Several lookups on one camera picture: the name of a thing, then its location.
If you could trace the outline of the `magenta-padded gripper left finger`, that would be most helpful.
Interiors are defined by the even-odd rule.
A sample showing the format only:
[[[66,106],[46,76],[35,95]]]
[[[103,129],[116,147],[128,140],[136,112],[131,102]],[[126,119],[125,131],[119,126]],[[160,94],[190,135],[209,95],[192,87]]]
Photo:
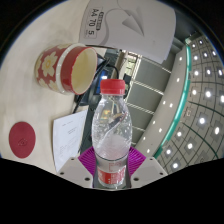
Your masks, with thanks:
[[[92,188],[96,172],[96,157],[90,147],[78,157],[70,157],[57,172],[59,177],[84,188]]]

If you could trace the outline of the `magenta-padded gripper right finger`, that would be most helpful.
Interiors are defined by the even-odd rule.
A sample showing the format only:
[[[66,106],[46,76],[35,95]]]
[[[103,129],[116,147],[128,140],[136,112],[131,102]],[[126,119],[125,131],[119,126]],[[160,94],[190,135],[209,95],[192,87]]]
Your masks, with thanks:
[[[154,157],[145,157],[133,147],[129,150],[127,170],[130,188],[140,188],[167,176],[167,172]]]

